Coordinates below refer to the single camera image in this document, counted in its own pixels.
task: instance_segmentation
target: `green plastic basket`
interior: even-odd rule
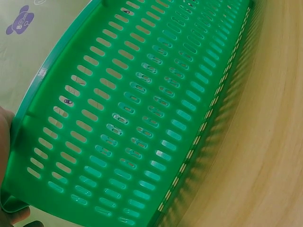
[[[178,195],[235,62],[250,0],[93,0],[12,125],[1,205],[146,227]]]

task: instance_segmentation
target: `purple cartoon print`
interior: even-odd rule
[[[28,13],[29,6],[24,6],[21,8],[19,12],[19,16],[16,18],[14,23],[10,25],[6,29],[6,34],[10,35],[14,31],[20,35],[25,32],[29,24],[33,21],[34,19],[34,14],[33,13]]]

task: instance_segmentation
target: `green plastic tray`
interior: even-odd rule
[[[219,108],[250,5],[91,1],[13,122],[4,210],[30,204],[86,227],[154,226]]]

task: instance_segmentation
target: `human hand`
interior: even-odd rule
[[[10,136],[9,129],[14,114],[0,107],[0,189],[5,175],[7,162],[9,158]],[[13,227],[14,224],[25,220],[30,215],[30,209],[24,208],[16,213],[8,214],[0,207],[0,227]],[[39,221],[34,221],[24,227],[43,227]]]

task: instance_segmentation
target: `wooden surface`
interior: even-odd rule
[[[303,1],[264,6],[240,103],[178,226],[303,226]]]

